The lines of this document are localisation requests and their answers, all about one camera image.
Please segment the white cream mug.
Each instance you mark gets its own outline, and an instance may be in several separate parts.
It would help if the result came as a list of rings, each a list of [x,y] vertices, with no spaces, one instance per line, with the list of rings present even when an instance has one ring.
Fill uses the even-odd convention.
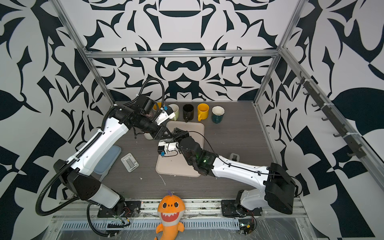
[[[144,133],[144,137],[145,137],[147,140],[153,140],[153,139],[154,139],[150,133]]]

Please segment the blue butterfly mug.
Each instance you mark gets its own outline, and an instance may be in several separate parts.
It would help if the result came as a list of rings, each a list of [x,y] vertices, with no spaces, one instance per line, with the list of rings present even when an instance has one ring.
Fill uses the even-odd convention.
[[[160,110],[161,108],[162,108],[161,102],[158,102],[153,106],[153,110],[155,110],[155,111]]]

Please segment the light green mug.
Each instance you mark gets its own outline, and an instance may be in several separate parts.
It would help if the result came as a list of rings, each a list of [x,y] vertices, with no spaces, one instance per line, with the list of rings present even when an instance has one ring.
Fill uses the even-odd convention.
[[[170,104],[168,107],[171,108],[175,113],[175,116],[172,118],[172,120],[177,121],[179,118],[179,106],[177,104]]]

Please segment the black mug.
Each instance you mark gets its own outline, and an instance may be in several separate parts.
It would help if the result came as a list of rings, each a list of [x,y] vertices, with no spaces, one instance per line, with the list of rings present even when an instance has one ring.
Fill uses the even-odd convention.
[[[194,118],[194,106],[192,104],[186,104],[183,106],[183,119],[187,123]]]

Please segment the yellow mug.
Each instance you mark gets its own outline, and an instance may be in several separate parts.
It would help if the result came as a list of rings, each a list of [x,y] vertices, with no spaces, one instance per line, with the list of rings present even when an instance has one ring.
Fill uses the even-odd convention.
[[[209,116],[209,105],[207,104],[199,104],[198,105],[198,121],[206,120]]]

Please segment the dark green mug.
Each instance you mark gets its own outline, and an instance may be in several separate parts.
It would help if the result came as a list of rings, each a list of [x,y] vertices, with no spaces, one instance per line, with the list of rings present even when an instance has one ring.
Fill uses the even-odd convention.
[[[225,114],[225,109],[221,106],[215,106],[212,108],[212,122],[214,124],[219,124],[223,118],[224,118],[224,114]]]

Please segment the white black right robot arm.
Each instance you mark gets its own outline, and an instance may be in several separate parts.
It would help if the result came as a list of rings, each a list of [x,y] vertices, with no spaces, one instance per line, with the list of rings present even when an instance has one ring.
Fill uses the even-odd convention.
[[[252,166],[226,159],[214,151],[204,150],[189,131],[175,128],[173,140],[188,165],[203,176],[227,178],[254,187],[251,191],[239,191],[235,206],[252,211],[271,207],[277,212],[293,213],[296,183],[282,166]]]

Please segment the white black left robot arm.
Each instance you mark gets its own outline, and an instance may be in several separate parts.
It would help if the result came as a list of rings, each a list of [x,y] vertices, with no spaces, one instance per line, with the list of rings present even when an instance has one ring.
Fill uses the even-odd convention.
[[[155,115],[151,118],[148,116],[155,102],[143,95],[142,92],[139,92],[137,97],[127,104],[111,106],[97,133],[66,161],[58,160],[54,164],[56,174],[37,198],[35,206],[37,215],[52,215],[77,200],[101,205],[114,217],[123,214],[124,197],[92,177],[92,173],[114,143],[129,130],[140,129],[144,133],[149,133],[154,140],[166,136],[168,131],[166,122],[172,119],[175,114],[172,109],[165,106],[165,87],[159,79],[148,78],[140,90],[143,91],[150,81],[159,83],[162,90],[161,107]],[[64,186],[71,190],[74,197],[52,210],[44,211],[42,209],[43,199],[56,180],[60,180]]]

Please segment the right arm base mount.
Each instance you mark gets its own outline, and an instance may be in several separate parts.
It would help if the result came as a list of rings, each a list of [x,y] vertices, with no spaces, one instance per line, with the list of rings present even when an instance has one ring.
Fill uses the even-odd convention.
[[[226,218],[244,218],[247,216],[261,216],[262,208],[253,211],[247,210],[240,205],[235,205],[235,200],[221,200],[222,215]]]

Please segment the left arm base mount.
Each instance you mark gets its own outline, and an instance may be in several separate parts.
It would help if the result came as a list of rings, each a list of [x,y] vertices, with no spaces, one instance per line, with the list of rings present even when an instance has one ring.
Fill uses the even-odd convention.
[[[141,212],[141,201],[125,201],[117,210],[121,218],[136,217]],[[98,211],[98,218],[114,218],[115,214],[112,210],[100,206]]]

